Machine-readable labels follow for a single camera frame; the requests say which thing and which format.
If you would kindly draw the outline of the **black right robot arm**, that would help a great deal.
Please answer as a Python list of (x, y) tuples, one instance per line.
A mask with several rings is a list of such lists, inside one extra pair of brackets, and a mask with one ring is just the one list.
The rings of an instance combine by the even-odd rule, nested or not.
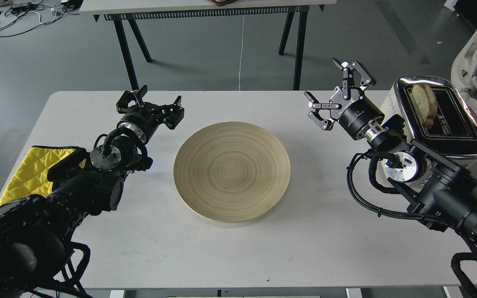
[[(477, 180), (468, 170), (477, 160), (477, 125), (465, 101), (443, 78), (405, 76), (377, 108), (365, 95), (376, 84), (365, 66), (335, 58), (333, 64), (342, 72), (342, 83), (329, 101), (304, 94), (308, 116), (322, 130), (339, 123), (353, 140), (365, 139), (370, 146), (347, 167), (350, 194), (378, 217), (456, 232), (469, 251), (454, 254), (451, 268), (469, 296), (477, 298)], [(369, 160), (370, 184), (383, 194), (403, 196), (409, 202), (405, 212), (376, 206), (357, 191), (353, 172), (362, 159)]]

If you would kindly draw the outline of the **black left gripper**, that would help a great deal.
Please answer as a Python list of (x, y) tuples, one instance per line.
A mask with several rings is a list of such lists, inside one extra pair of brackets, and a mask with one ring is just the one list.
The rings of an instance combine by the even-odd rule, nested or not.
[(147, 90), (147, 85), (143, 85), (139, 90), (127, 90), (117, 102), (117, 113), (125, 114), (118, 122), (117, 128), (132, 130), (144, 144), (150, 141), (160, 124), (174, 130), (184, 118), (182, 96), (177, 96), (171, 104), (158, 106), (142, 100)]

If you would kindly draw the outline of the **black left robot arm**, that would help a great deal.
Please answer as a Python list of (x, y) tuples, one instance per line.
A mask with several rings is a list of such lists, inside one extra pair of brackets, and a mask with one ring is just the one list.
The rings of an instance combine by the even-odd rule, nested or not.
[(170, 130), (184, 117), (181, 96), (158, 106), (142, 99), (147, 86), (125, 91), (117, 102), (123, 114), (115, 130), (102, 134), (92, 151), (77, 148), (49, 168), (53, 183), (46, 195), (28, 194), (0, 206), (0, 298), (28, 292), (46, 298), (39, 288), (87, 298), (81, 277), (91, 251), (72, 241), (88, 215), (115, 211), (129, 173), (153, 164), (146, 144), (159, 125)]

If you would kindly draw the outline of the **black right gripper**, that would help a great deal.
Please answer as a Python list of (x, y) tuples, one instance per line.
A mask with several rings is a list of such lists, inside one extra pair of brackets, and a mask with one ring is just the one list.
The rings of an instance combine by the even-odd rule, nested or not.
[[(384, 120), (384, 113), (376, 107), (364, 91), (369, 86), (376, 85), (376, 79), (358, 61), (341, 62), (333, 58), (333, 64), (342, 70), (342, 83), (335, 89), (335, 94), (330, 98), (331, 103), (320, 103), (309, 91), (304, 96), (309, 100), (309, 118), (322, 130), (332, 130), (334, 120), (355, 141), (364, 137), (370, 121), (379, 124)], [(324, 119), (321, 110), (331, 111), (331, 117)]]

